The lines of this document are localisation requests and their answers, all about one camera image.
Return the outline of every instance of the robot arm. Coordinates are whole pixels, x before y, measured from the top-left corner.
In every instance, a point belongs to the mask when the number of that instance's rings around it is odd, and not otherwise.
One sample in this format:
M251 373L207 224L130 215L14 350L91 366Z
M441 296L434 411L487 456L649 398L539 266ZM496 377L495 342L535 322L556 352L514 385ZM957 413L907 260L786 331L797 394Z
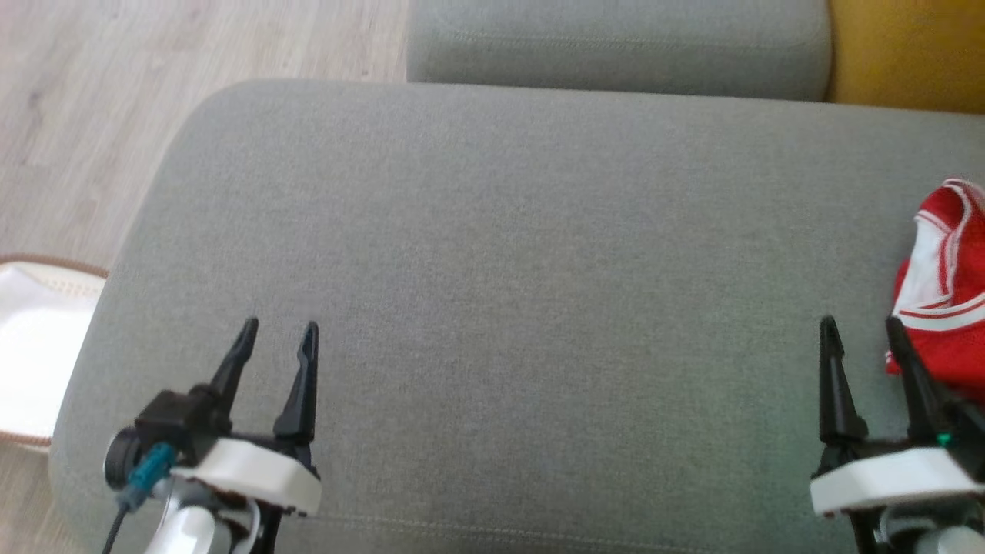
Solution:
M832 317L821 321L821 465L811 481L818 515L846 514L860 554L985 553L985 417L930 377L899 319L886 322L902 369L909 428L871 440L855 411Z
M148 554L270 554L284 515L317 512L321 482L311 464L318 373L318 326L308 324L299 368L271 436L232 431L230 411L256 340L243 326L208 384L159 393L134 426L110 443L103 466L123 517L149 498L165 502Z

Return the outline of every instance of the white trim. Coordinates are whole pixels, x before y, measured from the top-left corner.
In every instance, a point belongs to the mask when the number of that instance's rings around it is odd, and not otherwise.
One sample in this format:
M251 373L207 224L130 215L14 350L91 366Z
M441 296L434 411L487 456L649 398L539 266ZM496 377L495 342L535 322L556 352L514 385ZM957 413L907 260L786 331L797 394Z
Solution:
M981 192L981 189L977 186L956 179L946 180L943 185L943 187L950 189L961 202L961 219L953 229L939 216L927 210L918 211L917 215L913 218L917 224L917 238L913 246L913 251L910 254L909 267L900 286L899 296L896 298L895 306L892 308L893 314L899 314L902 311L916 312L921 306L939 305L941 303L948 303L953 299L954 275L957 273L957 255L958 249L960 248L960 239L972 215L971 202L968 199L967 192L962 187L963 185L972 186ZM929 226L921 225L921 219L925 220ZM945 263L946 276L944 282L941 282L939 275L940 255L944 257ZM935 258L937 263L934 263L932 268L925 267L927 259L931 256ZM928 285L928 275L930 274L933 275L934 287L939 291L939 294L929 298L910 298L914 293L920 291L922 287ZM948 307L949 311L961 309L962 307ZM924 326L913 326L913 328L924 328ZM930 326L937 327L940 325L934 323L930 324Z
M947 316L948 313L962 312ZM951 331L985 319L985 293L969 302L943 310L909 309L897 314L909 329L921 331Z

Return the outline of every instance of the white stripe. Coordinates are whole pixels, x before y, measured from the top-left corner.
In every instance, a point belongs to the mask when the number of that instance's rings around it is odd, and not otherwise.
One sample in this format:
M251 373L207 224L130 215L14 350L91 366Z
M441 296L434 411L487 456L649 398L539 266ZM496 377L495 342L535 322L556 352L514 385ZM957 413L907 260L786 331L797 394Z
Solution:
M947 312L958 312L960 310L965 310L969 306L977 305L973 310L968 310L965 313L959 313L958 315L952 315L951 317L921 317L920 312L930 314L930 313L947 313ZM909 329L917 329L921 331L950 331L954 329L960 329L968 325L977 323L985 319L985 294L978 295L974 301L962 304L961 306L948 308L946 310L909 310L908 312L917 312L913 315L909 313L899 313L899 320L903 322Z

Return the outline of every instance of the seam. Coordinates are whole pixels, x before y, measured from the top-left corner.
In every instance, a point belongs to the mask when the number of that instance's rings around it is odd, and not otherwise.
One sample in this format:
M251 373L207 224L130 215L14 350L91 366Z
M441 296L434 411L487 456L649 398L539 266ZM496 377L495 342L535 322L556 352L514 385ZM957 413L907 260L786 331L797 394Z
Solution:
M454 523L438 523L438 522L428 522L428 521L416 521L410 519L393 519L393 518L383 518L378 516L358 516L354 514L324 514L322 515L326 519L335 519L348 522L358 522L362 525L368 525L370 527L385 527L385 526L399 526L406 528L418 528L418 529L433 529L429 532L447 532L453 531L460 536L475 536L481 537L481 535L501 535L501 539L506 539L507 537L513 537L516 540L522 540L525 542L530 541L545 541L549 544L564 544L569 543L582 543L583 548L589 549L599 549L607 547L616 548L629 548L634 550L656 550L660 552L679 552L682 554L715 554L714 550L707 550L703 548L691 548L686 546L671 546L667 544L649 543L649 542L630 542L622 540L612 540L612 539L602 539L602 538L590 538L579 535L563 534L563 533L546 533L540 531L527 531L521 529L509 529L502 527L481 527L476 525L458 525Z
M104 500L104 498L94 494L93 491L86 486L86 484L91 484L91 482L89 480L84 481L82 476L76 473L76 471L74 471L71 467L61 465L58 470L64 476L65 480L72 485L71 488L76 493L81 493L81 496L92 501ZM615 549L622 551L642 550L669 554L725 554L724 551L721 550L709 550L706 548L692 548L687 546L673 546L648 542L631 542L501 527L480 527L475 525L458 525L454 523L417 521L411 519L360 516L356 514L319 514L309 516L306 520L317 521L324 525L351 527L353 529L361 530L385 530L390 532L415 534L419 536L434 536L475 541L562 546L567 549L591 552L606 550L611 551Z
M646 545L646 544L636 545L634 543L619 543L617 541L599 541L597 543L572 544L570 542L566 542L563 540L549 539L549 538L538 539L536 537L529 537L529 536L501 536L501 535L497 536L496 533L481 535L481 534L475 534L470 532L448 532L448 531L412 528L403 525L388 525L385 523L363 523L363 522L353 521L350 519L325 521L325 522L331 525L340 526L342 528L354 529L358 531L383 530L383 531L397 532L403 534L412 534L412 535L423 536L423 537L439 537L439 538L447 538L447 539L471 540L477 542L524 544L527 546L559 546L564 548L565 550L581 550L588 552L611 552L615 549L625 552L647 550L650 552L666 552L672 554L716 554L710 550L693 549L684 546L660 546L660 545Z
M773 50L786 52L790 48L805 46L810 42L802 40L800 42L780 43L772 42L765 44L726 44L711 41L680 41L680 40L657 40L653 38L629 38L629 37L610 37L610 36L568 36L568 35L505 35L495 33L483 33L478 31L466 31L453 26L437 10L431 8L431 15L439 26L450 35L463 39L464 41L478 42L480 40L498 41L502 44L522 44L526 42L537 42L555 46L577 46L592 45L607 49L629 49L658 46L663 49L683 49L688 47L700 46L706 48L721 48L740 51Z

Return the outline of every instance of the brown trim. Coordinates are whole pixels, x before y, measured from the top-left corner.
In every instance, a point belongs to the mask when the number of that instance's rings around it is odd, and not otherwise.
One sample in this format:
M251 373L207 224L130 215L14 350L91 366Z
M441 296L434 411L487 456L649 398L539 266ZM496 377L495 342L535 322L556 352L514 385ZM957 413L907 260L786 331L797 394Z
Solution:
M5 263L13 263L23 261L27 263L41 263L44 265L54 265L56 267L63 267L65 269L71 269L73 271L81 271L83 273L89 273L90 275L95 275L105 279L109 277L109 272L101 267L96 267L88 263L83 263L81 261L75 261L63 257L55 256L42 256L37 254L25 254L25 253L14 253L0 255L0 265Z
M17 443L29 447L50 447L51 437L32 437L30 435L18 435L17 433L7 433L0 431L0 443Z

